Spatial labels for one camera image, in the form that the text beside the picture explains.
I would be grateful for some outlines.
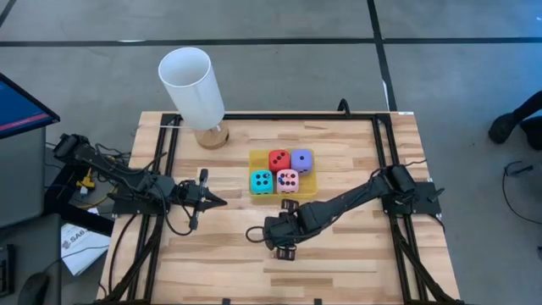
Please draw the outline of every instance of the pink die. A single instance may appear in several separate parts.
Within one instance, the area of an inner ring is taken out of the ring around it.
[[[277,173],[277,192],[291,194],[299,191],[299,173],[293,169],[282,169]]]

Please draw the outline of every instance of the white paper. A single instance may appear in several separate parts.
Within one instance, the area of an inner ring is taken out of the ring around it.
[[[97,208],[88,210],[91,213],[98,214]],[[88,247],[103,247],[109,245],[109,237],[83,229],[76,225],[66,224],[60,231],[60,252],[61,257],[65,257],[74,252],[78,252]],[[100,249],[88,249],[81,253],[63,258],[66,267],[73,276],[80,275],[92,265],[104,252],[107,247]]]

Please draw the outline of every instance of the purple die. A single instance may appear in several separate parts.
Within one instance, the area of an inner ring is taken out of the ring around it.
[[[296,149],[291,151],[290,166],[299,175],[308,175],[312,171],[312,152],[308,149]]]

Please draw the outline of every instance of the wooden plank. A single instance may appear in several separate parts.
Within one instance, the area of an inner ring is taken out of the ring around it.
[[[161,115],[141,115],[130,166],[141,167],[152,160]],[[392,113],[391,118],[401,162],[423,160],[414,116]],[[207,168],[209,188],[229,204],[202,214],[198,231],[190,236],[164,229],[152,302],[217,303],[228,297],[233,303],[312,303],[317,297],[332,304],[401,303],[390,227],[379,200],[351,210],[331,228],[300,244],[295,262],[278,261],[263,244],[244,237],[248,227],[262,225],[266,216],[279,212],[278,201],[250,197],[251,149],[311,148],[318,176],[314,199],[328,200],[364,183],[378,168],[371,123],[238,120],[229,124],[230,140],[216,151],[199,147],[191,130],[180,130],[173,177],[194,179]],[[390,160],[384,128],[381,132]],[[409,171],[417,180],[429,177],[426,164],[414,164]],[[169,218],[177,230],[186,230],[187,218],[180,207],[172,207]],[[127,219],[116,220],[112,245]],[[140,222],[138,217],[122,240],[114,268],[116,281],[132,263]],[[425,216],[414,216],[413,223],[422,261],[446,292],[459,297],[442,228]],[[109,261],[110,253],[102,275],[105,286]],[[416,296],[412,269],[407,267]],[[147,276],[147,269],[142,270],[138,296]]]

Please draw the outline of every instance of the concrete floor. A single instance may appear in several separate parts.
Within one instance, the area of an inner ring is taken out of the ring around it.
[[[5,5],[8,0],[0,0]],[[384,38],[542,36],[540,0],[378,0]],[[363,0],[17,0],[5,41],[108,41],[254,37],[373,37]],[[172,110],[157,66],[174,47],[0,47],[0,71],[62,118],[47,139],[86,133],[130,150],[143,110]],[[202,47],[228,110],[385,110],[373,44]],[[539,161],[515,130],[496,146],[491,121],[540,90],[539,43],[385,45],[397,108],[414,111],[438,186],[462,299],[539,304],[542,228],[518,219],[501,192],[503,166]],[[520,213],[542,220],[540,191],[510,179]],[[108,190],[103,187],[100,194]],[[64,273],[63,303],[89,302],[103,261]]]

